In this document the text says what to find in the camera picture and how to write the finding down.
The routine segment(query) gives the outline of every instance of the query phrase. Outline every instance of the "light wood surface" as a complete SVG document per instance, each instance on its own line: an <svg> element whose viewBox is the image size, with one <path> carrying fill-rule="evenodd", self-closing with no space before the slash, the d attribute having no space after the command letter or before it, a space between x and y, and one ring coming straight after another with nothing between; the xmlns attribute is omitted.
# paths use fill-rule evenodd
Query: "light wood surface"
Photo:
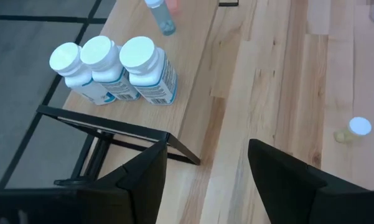
<svg viewBox="0 0 374 224"><path fill-rule="evenodd" d="M241 0L217 10L199 69L214 78L202 165L168 160L157 223L269 223L248 164L250 138L374 189L374 23L366 3ZM353 116L368 118L372 133L335 142L333 132ZM116 147L105 172L136 154Z"/></svg>
<svg viewBox="0 0 374 224"><path fill-rule="evenodd" d="M174 104L154 106L141 98L95 106L71 92L63 108L170 132L199 155L210 114L212 78L197 71L217 6L218 0L180 1L180 12L174 16L177 30L166 37L161 34L143 0L117 1L101 35L108 36L118 45L145 35L163 48L179 75Z"/></svg>

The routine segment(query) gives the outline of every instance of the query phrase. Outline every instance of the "white lid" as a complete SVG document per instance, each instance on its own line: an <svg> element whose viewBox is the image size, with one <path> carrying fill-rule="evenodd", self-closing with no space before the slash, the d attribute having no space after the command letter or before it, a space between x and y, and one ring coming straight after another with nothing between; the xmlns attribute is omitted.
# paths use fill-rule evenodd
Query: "white lid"
<svg viewBox="0 0 374 224"><path fill-rule="evenodd" d="M113 49L115 43L112 42L111 39L103 35L93 37L83 46L80 59L92 70L111 63L114 58L117 58L118 54L117 52L114 55L110 54L111 50L116 50Z"/></svg>
<svg viewBox="0 0 374 224"><path fill-rule="evenodd" d="M119 53L119 59L127 70L148 67L155 58L156 47L148 37L133 37L128 40Z"/></svg>
<svg viewBox="0 0 374 224"><path fill-rule="evenodd" d="M371 132L372 125L366 118L355 117L350 120L348 130L357 136L365 136Z"/></svg>
<svg viewBox="0 0 374 224"><path fill-rule="evenodd" d="M50 56L50 67L60 75L67 76L67 72L80 66L80 46L75 43L64 43L57 47Z"/></svg>
<svg viewBox="0 0 374 224"><path fill-rule="evenodd" d="M145 0L145 3L147 4L148 7L150 8L155 8L160 6L164 0Z"/></svg>

